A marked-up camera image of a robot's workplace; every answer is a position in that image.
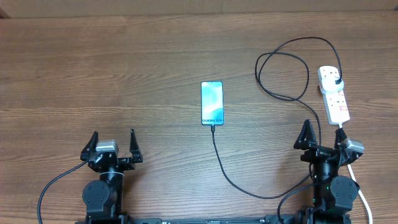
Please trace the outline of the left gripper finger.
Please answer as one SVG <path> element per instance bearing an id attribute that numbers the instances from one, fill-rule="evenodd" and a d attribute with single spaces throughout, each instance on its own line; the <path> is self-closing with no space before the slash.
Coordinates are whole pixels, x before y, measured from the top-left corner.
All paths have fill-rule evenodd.
<path id="1" fill-rule="evenodd" d="M 91 139 L 88 141 L 87 145 L 82 149 L 80 153 L 80 159 L 82 161 L 87 161 L 92 152 L 96 151 L 96 145 L 98 143 L 98 132 L 95 131 L 91 137 Z"/>
<path id="2" fill-rule="evenodd" d="M 133 163 L 141 163 L 141 162 L 143 162 L 142 153 L 141 153 L 141 151 L 139 149 L 134 129 L 131 129 L 131 131 L 130 131 L 129 151 L 132 154 Z"/>

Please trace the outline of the blue Samsung Galaxy smartphone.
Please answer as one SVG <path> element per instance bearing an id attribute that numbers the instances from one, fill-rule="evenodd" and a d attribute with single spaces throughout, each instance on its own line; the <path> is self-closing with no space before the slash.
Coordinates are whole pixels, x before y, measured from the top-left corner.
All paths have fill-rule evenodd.
<path id="1" fill-rule="evenodd" d="M 201 82 L 201 123 L 204 126 L 224 124 L 223 83 Z"/>

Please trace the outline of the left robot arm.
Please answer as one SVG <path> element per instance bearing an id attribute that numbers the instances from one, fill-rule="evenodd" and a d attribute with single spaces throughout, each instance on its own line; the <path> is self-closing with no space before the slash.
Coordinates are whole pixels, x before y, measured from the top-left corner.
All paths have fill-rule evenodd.
<path id="1" fill-rule="evenodd" d="M 123 211 L 124 173 L 143 162 L 133 129 L 130 130 L 129 152 L 131 156 L 119 157 L 117 142 L 114 139 L 100 141 L 96 131 L 81 151 L 80 159 L 99 173 L 99 179 L 83 189 L 85 223 L 133 223 L 131 216 Z"/>

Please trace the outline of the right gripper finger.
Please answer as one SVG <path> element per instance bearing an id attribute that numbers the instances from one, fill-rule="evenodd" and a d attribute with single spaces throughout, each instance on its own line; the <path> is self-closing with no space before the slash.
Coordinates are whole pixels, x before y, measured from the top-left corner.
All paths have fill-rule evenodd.
<path id="1" fill-rule="evenodd" d="M 303 123 L 302 130 L 294 143 L 294 149 L 307 150 L 317 145 L 317 138 L 313 130 L 312 123 L 309 119 L 306 119 Z"/>
<path id="2" fill-rule="evenodd" d="M 343 128 L 338 128 L 335 131 L 335 149 L 341 149 L 346 147 L 344 140 L 347 138 L 347 135 Z"/>

